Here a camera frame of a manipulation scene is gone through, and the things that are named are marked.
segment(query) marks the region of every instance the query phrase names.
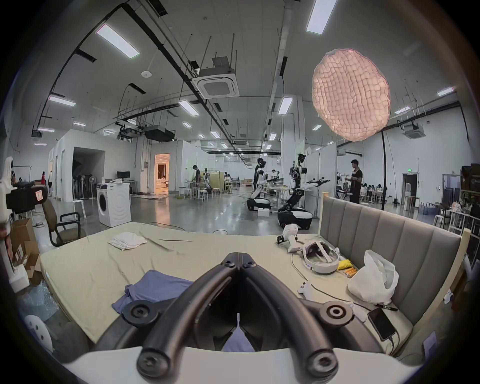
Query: pink lantern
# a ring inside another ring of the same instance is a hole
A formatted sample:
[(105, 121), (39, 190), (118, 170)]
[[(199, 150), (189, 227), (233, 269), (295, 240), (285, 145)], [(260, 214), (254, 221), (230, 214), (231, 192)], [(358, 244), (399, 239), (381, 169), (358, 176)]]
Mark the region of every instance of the pink lantern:
[(353, 49), (328, 52), (313, 71), (313, 106), (330, 129), (351, 141), (386, 126), (390, 88), (378, 68)]

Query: black tripod pole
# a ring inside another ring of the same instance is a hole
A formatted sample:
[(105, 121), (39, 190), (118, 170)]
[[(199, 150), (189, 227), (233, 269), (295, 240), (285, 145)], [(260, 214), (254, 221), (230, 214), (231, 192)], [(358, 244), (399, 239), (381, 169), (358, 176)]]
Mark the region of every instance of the black tripod pole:
[(387, 193), (387, 157), (385, 154), (385, 138), (384, 131), (382, 131), (382, 144), (384, 145), (384, 194), (382, 199), (382, 211), (385, 208), (385, 195)]

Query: beige bed sheet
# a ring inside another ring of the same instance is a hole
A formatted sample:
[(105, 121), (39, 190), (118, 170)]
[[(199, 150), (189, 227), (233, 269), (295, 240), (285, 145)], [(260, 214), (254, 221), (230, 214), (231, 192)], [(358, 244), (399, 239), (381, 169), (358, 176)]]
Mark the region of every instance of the beige bed sheet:
[[(145, 237), (148, 243), (128, 251), (107, 243), (122, 232), (134, 232)], [(299, 235), (299, 240), (316, 236)], [(131, 222), (44, 253), (40, 261), (43, 276), (59, 305), (93, 342), (97, 342), (118, 317), (111, 304), (124, 294), (127, 284), (136, 283), (150, 269), (193, 281), (219, 264), (228, 253), (246, 252), (297, 294), (304, 279), (291, 265), (287, 244), (277, 245), (276, 236), (223, 236)], [(348, 279), (344, 275), (337, 272), (328, 276), (315, 275), (304, 267), (298, 253), (293, 255), (293, 261), (317, 288), (340, 299), (354, 300), (347, 293)], [(333, 300), (315, 290), (313, 299), (317, 302)], [(385, 312), (398, 330), (402, 344), (412, 324), (400, 311)], [(369, 321), (366, 325), (378, 336)], [(399, 340), (396, 335), (393, 339), (396, 349)], [(381, 344), (386, 353), (391, 353), (389, 340)]]

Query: computer monitor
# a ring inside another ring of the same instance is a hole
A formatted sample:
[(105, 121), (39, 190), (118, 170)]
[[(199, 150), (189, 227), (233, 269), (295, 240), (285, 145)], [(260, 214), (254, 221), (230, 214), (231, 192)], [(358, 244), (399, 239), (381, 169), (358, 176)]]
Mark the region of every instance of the computer monitor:
[(130, 178), (130, 172), (129, 171), (126, 171), (126, 172), (118, 171), (117, 172), (117, 178), (119, 178), (119, 179), (129, 179)]

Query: white box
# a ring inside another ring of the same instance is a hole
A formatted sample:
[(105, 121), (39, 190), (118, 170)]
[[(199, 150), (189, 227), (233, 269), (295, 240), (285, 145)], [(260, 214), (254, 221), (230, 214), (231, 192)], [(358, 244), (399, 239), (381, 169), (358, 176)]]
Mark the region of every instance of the white box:
[(270, 216), (270, 209), (268, 208), (258, 208), (258, 216), (265, 216), (269, 217)]

